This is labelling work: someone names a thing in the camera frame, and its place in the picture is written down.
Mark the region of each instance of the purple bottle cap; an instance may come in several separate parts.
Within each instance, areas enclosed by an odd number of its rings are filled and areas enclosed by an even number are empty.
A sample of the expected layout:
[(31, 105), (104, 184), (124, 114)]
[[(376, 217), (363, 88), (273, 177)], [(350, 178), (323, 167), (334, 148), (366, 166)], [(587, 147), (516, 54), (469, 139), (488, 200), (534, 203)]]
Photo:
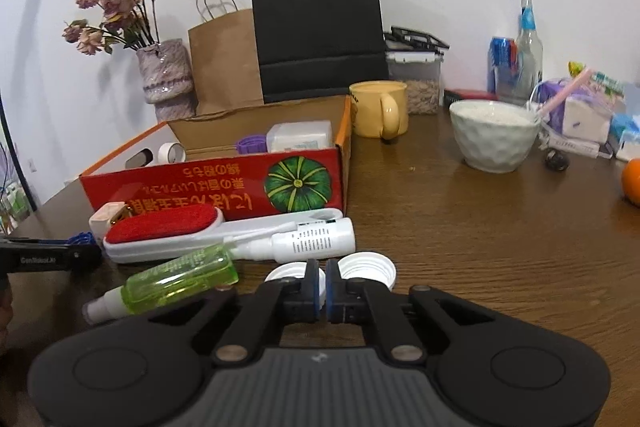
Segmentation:
[(267, 152), (267, 137), (264, 134), (252, 134), (245, 136), (236, 142), (238, 154), (255, 154)]

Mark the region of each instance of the mug handle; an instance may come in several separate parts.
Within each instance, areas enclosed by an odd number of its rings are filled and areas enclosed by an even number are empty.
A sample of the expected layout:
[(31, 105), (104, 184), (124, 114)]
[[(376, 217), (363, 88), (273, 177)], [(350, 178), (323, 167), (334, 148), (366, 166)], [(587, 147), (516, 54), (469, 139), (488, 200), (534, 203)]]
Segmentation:
[(382, 106), (382, 131), (380, 137), (385, 140), (392, 140), (400, 132), (400, 110), (398, 103), (388, 92), (380, 94), (380, 105)]

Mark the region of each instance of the white bottle cap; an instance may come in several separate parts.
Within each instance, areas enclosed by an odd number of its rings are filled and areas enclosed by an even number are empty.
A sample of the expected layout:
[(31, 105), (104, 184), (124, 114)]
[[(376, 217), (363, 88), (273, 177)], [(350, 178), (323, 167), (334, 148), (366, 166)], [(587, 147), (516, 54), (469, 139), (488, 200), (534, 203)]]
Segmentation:
[(119, 319), (130, 315), (122, 301), (122, 286), (109, 290), (102, 297), (87, 302), (82, 306), (82, 315), (88, 324), (100, 324), (113, 319)]
[[(284, 277), (296, 277), (297, 279), (303, 279), (306, 271), (306, 263), (302, 261), (298, 263), (287, 263), (278, 266), (275, 270), (265, 277), (265, 281), (271, 281), (274, 279), (282, 279)], [(324, 296), (326, 295), (326, 276), (322, 271), (322, 268), (318, 268), (318, 290), (320, 295), (320, 307), (324, 306)]]
[(378, 252), (356, 252), (338, 261), (343, 279), (373, 279), (382, 282), (392, 290), (396, 284), (396, 266), (386, 256)]

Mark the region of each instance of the red brush pad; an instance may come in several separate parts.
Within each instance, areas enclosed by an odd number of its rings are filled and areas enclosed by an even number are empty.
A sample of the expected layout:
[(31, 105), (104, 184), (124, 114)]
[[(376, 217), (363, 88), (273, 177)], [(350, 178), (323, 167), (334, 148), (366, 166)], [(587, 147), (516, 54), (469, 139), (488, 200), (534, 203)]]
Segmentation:
[(216, 208), (210, 204), (168, 208), (123, 219), (109, 229), (105, 239), (115, 244), (195, 233), (206, 229), (216, 216)]

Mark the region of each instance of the pink toothbrush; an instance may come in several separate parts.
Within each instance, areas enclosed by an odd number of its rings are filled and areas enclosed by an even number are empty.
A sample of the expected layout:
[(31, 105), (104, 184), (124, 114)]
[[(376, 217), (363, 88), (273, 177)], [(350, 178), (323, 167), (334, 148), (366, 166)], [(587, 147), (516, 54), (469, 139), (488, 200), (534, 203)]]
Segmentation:
[(560, 91), (556, 93), (553, 98), (547, 100), (542, 106), (538, 108), (537, 113), (540, 116), (545, 116), (547, 113), (553, 111), (558, 107), (564, 99), (568, 97), (572, 92), (578, 89), (580, 86), (586, 84), (593, 75), (593, 71), (589, 69), (582, 70), (578, 76), (576, 76), (569, 84), (564, 86)]

